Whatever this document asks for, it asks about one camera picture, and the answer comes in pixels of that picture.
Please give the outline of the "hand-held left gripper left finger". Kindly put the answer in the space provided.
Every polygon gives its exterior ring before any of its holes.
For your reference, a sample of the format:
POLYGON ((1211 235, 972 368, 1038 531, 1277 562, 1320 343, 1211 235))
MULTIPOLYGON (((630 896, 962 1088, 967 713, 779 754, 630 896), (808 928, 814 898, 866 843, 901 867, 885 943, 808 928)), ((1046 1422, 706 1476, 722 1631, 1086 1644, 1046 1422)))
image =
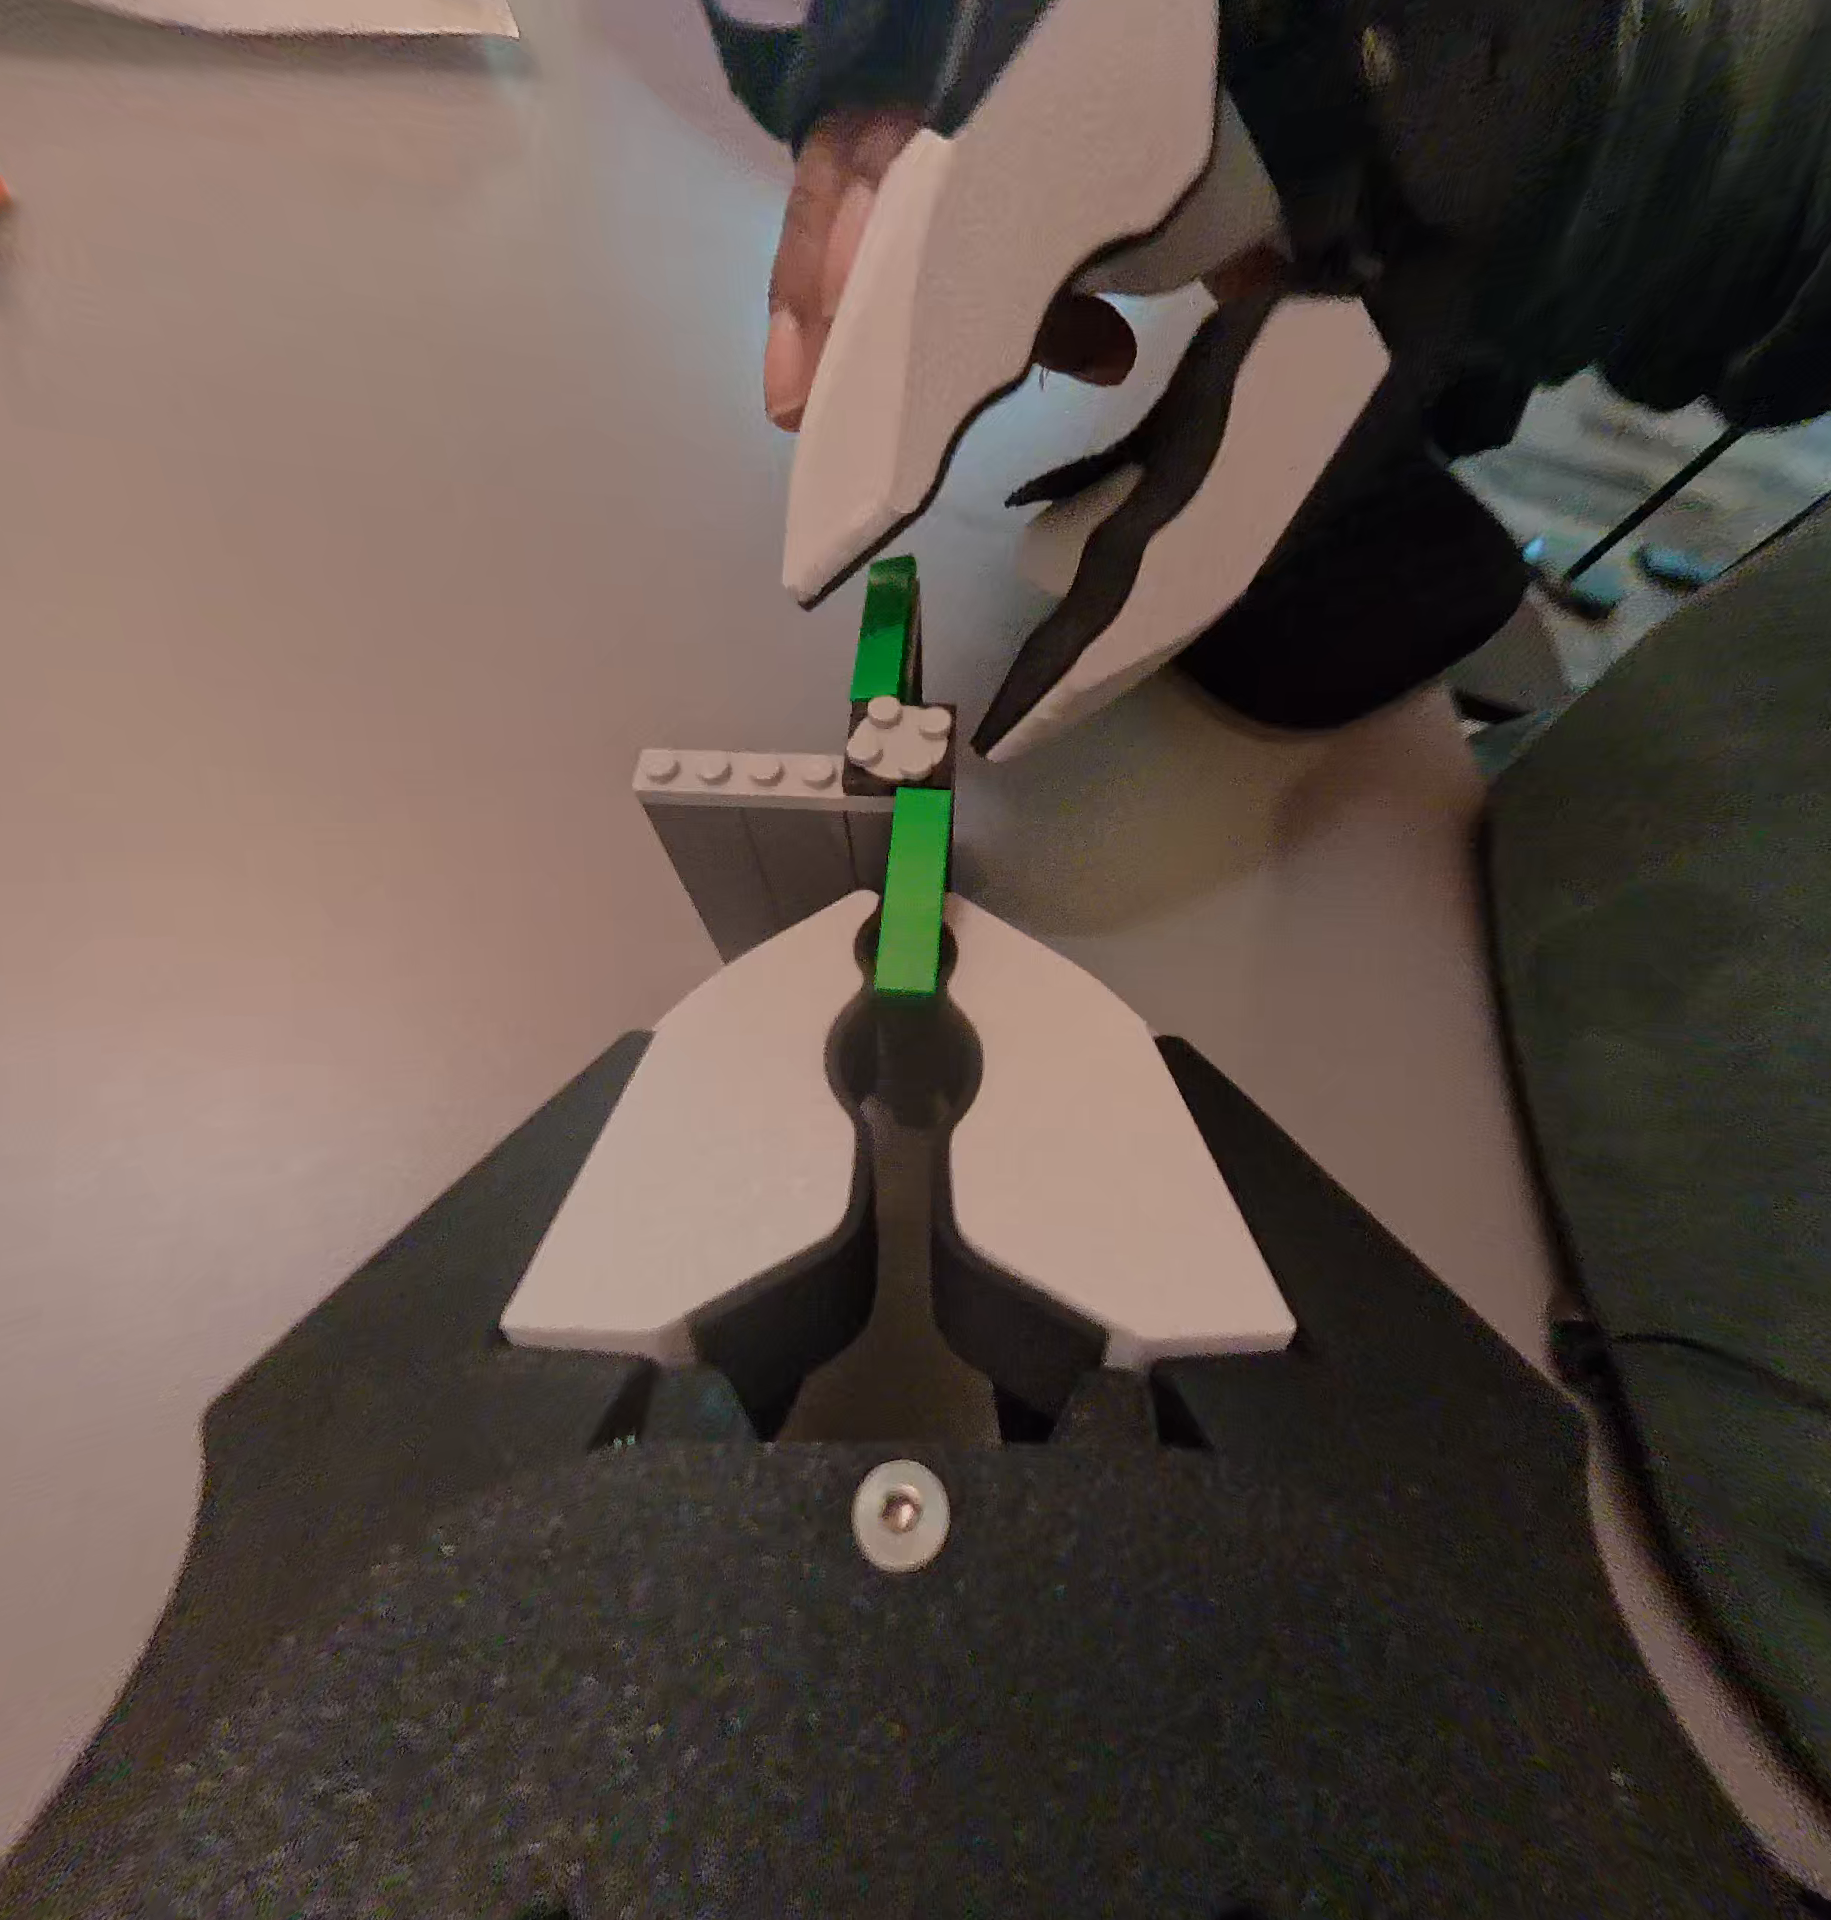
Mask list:
POLYGON ((873 917, 854 892, 659 1019, 501 1311, 510 1344, 701 1364, 759 1434, 786 1422, 874 1303, 870 1151, 831 1077, 873 917))

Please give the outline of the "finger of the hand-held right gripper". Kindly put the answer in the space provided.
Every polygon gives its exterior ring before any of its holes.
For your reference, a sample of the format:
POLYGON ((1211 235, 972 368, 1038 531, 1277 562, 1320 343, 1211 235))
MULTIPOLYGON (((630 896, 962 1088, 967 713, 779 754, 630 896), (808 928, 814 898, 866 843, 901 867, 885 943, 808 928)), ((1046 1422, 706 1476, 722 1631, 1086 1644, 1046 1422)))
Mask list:
POLYGON ((782 586, 818 604, 925 514, 1068 285, 1157 295, 1262 247, 1285 214, 1220 78, 1220 4, 969 4, 811 381, 782 586))
POLYGON ((1220 307, 1116 448, 1062 466, 1024 547, 1072 579, 974 737, 1018 759, 1140 686, 1254 583, 1371 405, 1390 352, 1358 297, 1220 307))

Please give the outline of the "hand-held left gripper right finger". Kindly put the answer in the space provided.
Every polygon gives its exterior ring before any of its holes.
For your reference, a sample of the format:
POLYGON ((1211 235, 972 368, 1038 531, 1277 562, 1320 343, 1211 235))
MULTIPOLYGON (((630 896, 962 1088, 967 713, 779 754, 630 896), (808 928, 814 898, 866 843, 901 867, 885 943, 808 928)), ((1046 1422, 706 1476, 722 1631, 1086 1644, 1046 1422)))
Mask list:
POLYGON ((1298 1321, 1142 1015, 969 899, 949 1014, 975 1043, 938 1199, 938 1329, 1053 1422, 1083 1378, 1285 1351, 1298 1321))

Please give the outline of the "grey brick wall assembly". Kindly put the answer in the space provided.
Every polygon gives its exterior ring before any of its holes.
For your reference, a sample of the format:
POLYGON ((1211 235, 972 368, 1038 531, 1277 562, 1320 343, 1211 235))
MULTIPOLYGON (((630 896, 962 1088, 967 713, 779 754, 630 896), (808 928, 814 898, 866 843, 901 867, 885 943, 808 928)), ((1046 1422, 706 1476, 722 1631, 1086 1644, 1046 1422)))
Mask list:
POLYGON ((635 798, 722 962, 854 892, 879 894, 899 789, 955 783, 957 709, 930 698, 925 678, 913 703, 858 707, 846 690, 844 716, 841 745, 826 752, 637 757, 635 798))

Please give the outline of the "green brick tile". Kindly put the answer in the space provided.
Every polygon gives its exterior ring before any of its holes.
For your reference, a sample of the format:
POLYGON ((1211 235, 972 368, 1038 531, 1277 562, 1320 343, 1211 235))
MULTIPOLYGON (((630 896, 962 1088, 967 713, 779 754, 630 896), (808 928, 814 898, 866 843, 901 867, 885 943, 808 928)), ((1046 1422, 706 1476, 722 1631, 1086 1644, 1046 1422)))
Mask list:
POLYGON ((922 588, 911 555, 868 563, 850 701, 922 697, 922 588))
POLYGON ((890 817, 879 889, 873 988, 896 1001, 930 1001, 941 982, 941 943, 952 861, 952 791, 904 783, 890 817))

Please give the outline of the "grey desk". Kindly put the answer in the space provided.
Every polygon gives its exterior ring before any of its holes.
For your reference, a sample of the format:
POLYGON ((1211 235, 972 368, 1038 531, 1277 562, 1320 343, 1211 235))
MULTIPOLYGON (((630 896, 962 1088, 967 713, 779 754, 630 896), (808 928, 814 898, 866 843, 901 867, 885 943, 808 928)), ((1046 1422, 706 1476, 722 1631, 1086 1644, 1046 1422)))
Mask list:
POLYGON ((1254 976, 1203 703, 969 773, 1285 1354, 773 1444, 505 1336, 706 978, 622 763, 827 734, 859 610, 774 586, 777 188, 524 27, 0 4, 0 1915, 1801 1915, 1572 1402, 1277 1127, 1290 1052, 1434 1127, 1456 807, 1254 976))

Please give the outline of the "person's right hand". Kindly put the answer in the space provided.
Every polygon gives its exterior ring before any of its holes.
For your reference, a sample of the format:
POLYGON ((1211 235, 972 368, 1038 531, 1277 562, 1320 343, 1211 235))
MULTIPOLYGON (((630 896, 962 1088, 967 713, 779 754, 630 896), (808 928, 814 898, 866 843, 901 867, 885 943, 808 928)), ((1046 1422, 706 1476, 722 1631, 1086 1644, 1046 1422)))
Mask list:
POLYGON ((803 427, 879 181, 919 129, 913 107, 846 107, 826 113, 797 149, 768 287, 762 371, 766 416, 790 434, 803 427))

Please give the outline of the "black chair base casters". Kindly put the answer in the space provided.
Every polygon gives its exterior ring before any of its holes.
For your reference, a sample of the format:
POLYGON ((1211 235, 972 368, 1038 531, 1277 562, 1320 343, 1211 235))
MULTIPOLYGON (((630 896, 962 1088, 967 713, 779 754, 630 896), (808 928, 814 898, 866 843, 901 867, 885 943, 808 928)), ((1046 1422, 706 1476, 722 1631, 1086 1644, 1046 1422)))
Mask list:
POLYGON ((1696 449, 1661 484, 1623 511, 1607 531, 1583 544, 1539 533, 1519 549, 1530 583, 1555 606, 1574 613, 1583 622, 1599 623, 1623 608, 1630 596, 1630 574, 1671 593, 1694 593, 1730 568, 1732 557, 1705 549, 1671 544, 1669 539, 1637 539, 1637 533, 1654 523, 1692 481, 1714 466, 1730 448, 1743 442, 1741 427, 1723 427, 1705 448, 1696 449))

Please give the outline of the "person's green sweater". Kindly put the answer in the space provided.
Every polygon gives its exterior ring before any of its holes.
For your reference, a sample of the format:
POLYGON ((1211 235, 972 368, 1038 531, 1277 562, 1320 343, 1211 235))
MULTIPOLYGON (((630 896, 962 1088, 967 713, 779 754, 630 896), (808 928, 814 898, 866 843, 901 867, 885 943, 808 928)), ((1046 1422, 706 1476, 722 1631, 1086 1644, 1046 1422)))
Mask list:
POLYGON ((1831 497, 1569 703, 1482 846, 1623 1466, 1831 1813, 1831 497))

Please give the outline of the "white paper bag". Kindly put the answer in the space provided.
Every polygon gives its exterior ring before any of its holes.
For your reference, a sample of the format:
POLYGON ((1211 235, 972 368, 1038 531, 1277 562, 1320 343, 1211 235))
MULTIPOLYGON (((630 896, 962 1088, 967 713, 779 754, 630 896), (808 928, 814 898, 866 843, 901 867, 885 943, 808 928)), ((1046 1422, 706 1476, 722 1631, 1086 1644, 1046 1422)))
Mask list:
POLYGON ((520 40, 506 1, 87 1, 172 30, 233 38, 520 40))

